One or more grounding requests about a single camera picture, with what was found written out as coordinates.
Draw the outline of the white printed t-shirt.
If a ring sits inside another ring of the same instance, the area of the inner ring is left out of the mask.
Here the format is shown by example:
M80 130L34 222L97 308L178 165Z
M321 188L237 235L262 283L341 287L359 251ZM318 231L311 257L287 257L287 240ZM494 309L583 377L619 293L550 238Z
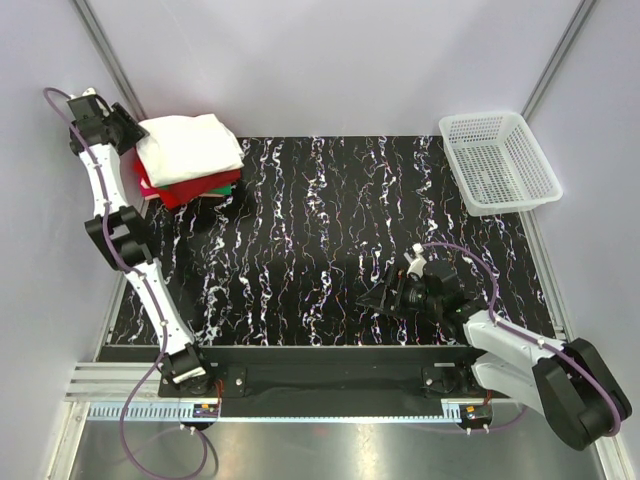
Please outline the white printed t-shirt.
M143 120L139 126L147 135L137 142L136 151L153 187L243 167L236 136L213 114L170 115Z

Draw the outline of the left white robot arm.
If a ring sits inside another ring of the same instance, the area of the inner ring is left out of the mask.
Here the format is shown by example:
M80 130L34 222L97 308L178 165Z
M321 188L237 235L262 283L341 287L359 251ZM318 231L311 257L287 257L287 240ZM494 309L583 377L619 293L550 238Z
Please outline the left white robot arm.
M177 310L150 247L147 223L127 200L121 179L121 156L147 131L120 104L109 106L96 93L72 97L67 105L73 115L70 148L86 168L94 198L85 231L138 294L158 338L163 381L179 391L206 395L215 386L216 372Z

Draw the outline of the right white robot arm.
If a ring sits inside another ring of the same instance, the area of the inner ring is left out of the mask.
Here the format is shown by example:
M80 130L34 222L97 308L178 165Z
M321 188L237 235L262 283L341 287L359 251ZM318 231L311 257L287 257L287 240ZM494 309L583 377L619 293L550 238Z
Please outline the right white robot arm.
M505 394L542 415L556 436L578 451L618 434L632 406L592 343L553 339L504 319L495 310L497 286L486 304L469 298L449 266L436 267L424 249L413 245L406 267L391 266L358 305L400 319L424 315L481 351L454 371L463 395Z

